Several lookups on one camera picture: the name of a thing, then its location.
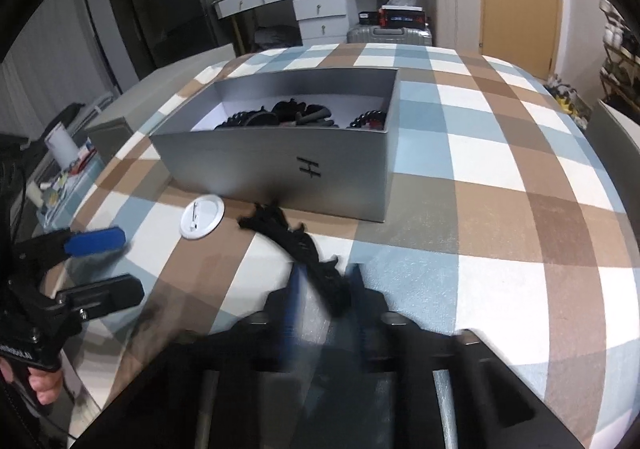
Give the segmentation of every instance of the white desk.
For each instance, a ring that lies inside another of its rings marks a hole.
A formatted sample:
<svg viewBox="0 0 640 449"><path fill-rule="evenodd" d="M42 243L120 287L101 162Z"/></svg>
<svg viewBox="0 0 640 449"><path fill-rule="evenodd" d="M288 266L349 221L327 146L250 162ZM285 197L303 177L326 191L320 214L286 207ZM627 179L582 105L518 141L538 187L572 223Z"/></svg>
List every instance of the white desk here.
<svg viewBox="0 0 640 449"><path fill-rule="evenodd" d="M283 0L220 0L214 3L219 18L232 17L236 37L242 47L234 16L259 6ZM356 0L292 0L304 45L338 44L347 41L348 31L358 23Z"/></svg>

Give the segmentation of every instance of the human hand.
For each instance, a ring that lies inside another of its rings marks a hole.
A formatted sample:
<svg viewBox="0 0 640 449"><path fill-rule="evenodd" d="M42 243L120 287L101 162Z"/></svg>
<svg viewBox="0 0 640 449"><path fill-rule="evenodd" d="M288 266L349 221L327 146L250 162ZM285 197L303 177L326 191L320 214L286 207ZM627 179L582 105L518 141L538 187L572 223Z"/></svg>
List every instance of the human hand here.
<svg viewBox="0 0 640 449"><path fill-rule="evenodd" d="M5 381L11 384L14 381L14 372L9 363L0 358L0 370ZM55 373L48 373L41 369L29 368L29 385L36 392L38 401L42 405L55 402L62 390L63 375L62 370Z"/></svg>

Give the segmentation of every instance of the gray box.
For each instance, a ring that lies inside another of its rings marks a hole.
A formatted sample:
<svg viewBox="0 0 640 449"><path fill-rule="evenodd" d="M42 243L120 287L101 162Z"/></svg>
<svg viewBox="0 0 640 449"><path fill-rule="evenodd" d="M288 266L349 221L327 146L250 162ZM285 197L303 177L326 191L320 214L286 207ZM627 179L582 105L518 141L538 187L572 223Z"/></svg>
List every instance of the gray box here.
<svg viewBox="0 0 640 449"><path fill-rule="evenodd" d="M215 82L150 135L186 190L248 202L277 201L373 222L385 220L399 128L399 74L388 68L326 68ZM295 98L331 109L338 128L214 128L239 111ZM347 129L367 111L385 129Z"/></svg>

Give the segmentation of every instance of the table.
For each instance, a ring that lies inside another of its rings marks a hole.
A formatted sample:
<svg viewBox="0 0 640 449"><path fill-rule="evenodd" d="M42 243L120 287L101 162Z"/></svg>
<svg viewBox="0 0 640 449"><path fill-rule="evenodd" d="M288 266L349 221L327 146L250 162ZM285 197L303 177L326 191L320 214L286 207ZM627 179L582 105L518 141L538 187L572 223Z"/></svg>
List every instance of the table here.
<svg viewBox="0 0 640 449"><path fill-rule="evenodd" d="M386 222L293 210L290 222L305 222L341 267L364 263L367 284L421 326L481 332L585 447L614 447L640 409L640 253L620 198L536 79L442 48L269 50L209 67L169 99L108 164L72 224L119 225L129 250L57 267L46 280L52 291L129 272L145 287L139 308L92 321L66 347L95 402L105 406L177 331L226 329L287 275L279 250L238 229L250 204L226 201L210 236L180 239L178 219L196 194L173 185L146 133L211 81L345 66L401 71Z"/></svg>
<svg viewBox="0 0 640 449"><path fill-rule="evenodd" d="M244 43L236 15L284 0L218 0L213 3L219 18L230 16L240 53ZM358 23L356 0L292 0L304 45L344 43L348 31Z"/></svg>

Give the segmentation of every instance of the black cable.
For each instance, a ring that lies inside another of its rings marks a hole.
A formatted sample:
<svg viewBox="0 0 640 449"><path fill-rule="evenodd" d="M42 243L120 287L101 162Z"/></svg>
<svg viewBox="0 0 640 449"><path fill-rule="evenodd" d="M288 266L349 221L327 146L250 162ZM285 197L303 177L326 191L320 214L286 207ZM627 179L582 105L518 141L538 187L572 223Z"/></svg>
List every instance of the black cable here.
<svg viewBox="0 0 640 449"><path fill-rule="evenodd" d="M18 217L15 220L14 231L11 235L11 244L15 245L15 240L18 238L18 230L20 229L20 222L22 221L22 214L24 212L24 205L27 201L27 173L24 171L24 167L16 164L15 167L22 175L22 201L20 202L20 209L18 210Z"/></svg>

